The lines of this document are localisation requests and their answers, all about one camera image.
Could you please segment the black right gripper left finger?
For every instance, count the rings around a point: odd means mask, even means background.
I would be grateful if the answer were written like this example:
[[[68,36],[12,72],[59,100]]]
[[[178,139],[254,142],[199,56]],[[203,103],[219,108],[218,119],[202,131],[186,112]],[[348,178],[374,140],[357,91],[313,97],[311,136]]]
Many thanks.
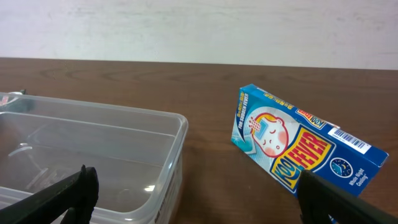
[[[94,167],[81,170],[30,197],[1,209],[1,223],[88,224],[99,198],[99,180]]]

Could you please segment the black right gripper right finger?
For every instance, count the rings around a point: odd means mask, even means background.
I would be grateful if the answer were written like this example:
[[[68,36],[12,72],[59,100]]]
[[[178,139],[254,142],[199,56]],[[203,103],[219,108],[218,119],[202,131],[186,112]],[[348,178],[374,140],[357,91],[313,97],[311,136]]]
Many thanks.
[[[397,218],[373,207],[310,170],[301,172],[297,185],[301,221],[305,224],[397,224]]]

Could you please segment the blue KoolFever box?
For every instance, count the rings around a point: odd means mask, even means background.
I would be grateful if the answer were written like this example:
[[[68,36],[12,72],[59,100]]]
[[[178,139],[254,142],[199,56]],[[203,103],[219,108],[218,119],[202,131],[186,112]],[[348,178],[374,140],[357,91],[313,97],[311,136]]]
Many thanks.
[[[231,141],[292,194],[310,170],[358,196],[389,156],[253,84],[239,90]]]

